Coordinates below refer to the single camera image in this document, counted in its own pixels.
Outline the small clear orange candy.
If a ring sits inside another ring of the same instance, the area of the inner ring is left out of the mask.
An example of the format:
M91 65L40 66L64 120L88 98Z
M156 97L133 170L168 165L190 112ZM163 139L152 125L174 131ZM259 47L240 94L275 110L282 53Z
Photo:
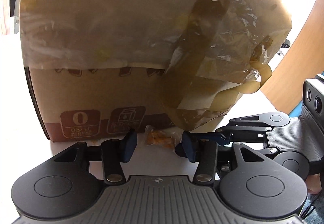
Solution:
M174 150L181 142L181 137L178 133L166 133L165 131L155 129L151 125L146 126L144 134L147 146L160 146Z

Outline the brown taped cardboard box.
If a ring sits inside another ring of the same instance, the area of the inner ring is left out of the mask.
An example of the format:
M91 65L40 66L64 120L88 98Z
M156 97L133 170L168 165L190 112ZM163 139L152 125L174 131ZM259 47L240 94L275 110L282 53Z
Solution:
M270 78L283 0L20 0L22 56L53 142L196 129Z

